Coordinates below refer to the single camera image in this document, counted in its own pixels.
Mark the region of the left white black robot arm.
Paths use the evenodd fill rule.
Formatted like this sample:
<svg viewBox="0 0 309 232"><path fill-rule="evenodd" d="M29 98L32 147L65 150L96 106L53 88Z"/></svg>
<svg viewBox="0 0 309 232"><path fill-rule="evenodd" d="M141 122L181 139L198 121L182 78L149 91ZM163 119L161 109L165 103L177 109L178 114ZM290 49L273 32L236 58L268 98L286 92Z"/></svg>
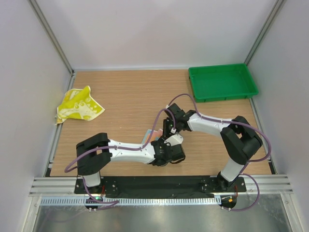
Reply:
<svg viewBox="0 0 309 232"><path fill-rule="evenodd" d="M147 144L130 144L108 139L106 133L98 133L76 145L78 175L86 180L87 190L98 193L102 189L99 172L109 162L165 165L175 160L172 147L182 143L176 137L175 134L166 140L160 138Z"/></svg>

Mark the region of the yellow green patterned towel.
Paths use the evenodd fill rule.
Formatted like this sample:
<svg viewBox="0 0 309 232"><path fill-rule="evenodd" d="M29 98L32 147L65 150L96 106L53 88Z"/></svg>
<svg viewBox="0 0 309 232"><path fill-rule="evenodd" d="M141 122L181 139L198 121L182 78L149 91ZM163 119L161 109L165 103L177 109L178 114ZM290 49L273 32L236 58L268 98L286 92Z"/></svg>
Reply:
<svg viewBox="0 0 309 232"><path fill-rule="evenodd" d="M65 93L62 103L57 107L56 124L62 124L67 119L92 121L104 111L91 96L90 86L83 89L73 88Z"/></svg>

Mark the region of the blue polka dot towel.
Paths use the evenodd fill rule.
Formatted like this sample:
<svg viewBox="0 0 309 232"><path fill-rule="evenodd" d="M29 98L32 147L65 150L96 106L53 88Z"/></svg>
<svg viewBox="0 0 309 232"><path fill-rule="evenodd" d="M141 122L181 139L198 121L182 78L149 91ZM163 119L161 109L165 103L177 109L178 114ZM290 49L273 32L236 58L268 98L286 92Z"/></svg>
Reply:
<svg viewBox="0 0 309 232"><path fill-rule="evenodd" d="M148 141L148 138L150 137L150 142L152 141L157 141L162 135L163 135L163 130L162 129L159 129L159 130L156 130L156 131L153 131L153 134L152 136L150 136L151 134L151 129L148 129L144 135L144 138L142 140L142 144L146 143Z"/></svg>

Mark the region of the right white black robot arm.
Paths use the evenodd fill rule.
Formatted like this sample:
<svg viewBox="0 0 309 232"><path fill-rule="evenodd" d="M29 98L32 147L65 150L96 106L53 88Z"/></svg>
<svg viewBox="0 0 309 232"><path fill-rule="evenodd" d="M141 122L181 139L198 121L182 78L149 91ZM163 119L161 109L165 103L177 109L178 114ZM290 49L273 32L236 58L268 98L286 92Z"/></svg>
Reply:
<svg viewBox="0 0 309 232"><path fill-rule="evenodd" d="M235 180L246 168L249 160L263 145L262 140L248 121L238 116L234 119L221 119L206 116L196 111L175 113L165 111L168 118L175 120L176 132L195 131L220 137L225 145L229 159L217 175L217 185L222 191L229 191Z"/></svg>

